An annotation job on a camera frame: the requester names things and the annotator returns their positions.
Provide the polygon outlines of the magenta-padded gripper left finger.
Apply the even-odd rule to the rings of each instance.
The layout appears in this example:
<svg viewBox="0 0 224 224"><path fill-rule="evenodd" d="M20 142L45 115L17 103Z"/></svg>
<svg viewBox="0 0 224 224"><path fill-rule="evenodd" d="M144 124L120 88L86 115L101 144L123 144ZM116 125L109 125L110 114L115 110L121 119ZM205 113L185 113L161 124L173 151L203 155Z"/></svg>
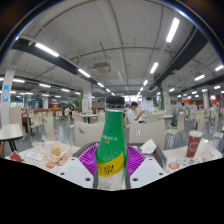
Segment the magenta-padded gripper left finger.
<svg viewBox="0 0 224 224"><path fill-rule="evenodd" d="M97 148L97 143L84 145L62 166L57 175L81 187L96 189L98 187Z"/></svg>

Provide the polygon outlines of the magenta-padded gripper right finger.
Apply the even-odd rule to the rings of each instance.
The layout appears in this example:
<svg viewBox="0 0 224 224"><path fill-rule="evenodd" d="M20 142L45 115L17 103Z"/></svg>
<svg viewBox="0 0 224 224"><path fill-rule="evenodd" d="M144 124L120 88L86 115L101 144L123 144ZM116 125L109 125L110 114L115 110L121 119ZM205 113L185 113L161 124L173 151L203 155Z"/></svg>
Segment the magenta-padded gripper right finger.
<svg viewBox="0 0 224 224"><path fill-rule="evenodd" d="M166 157L159 147L153 153L142 154L140 145L129 144L126 161L127 189L140 188L165 176Z"/></svg>

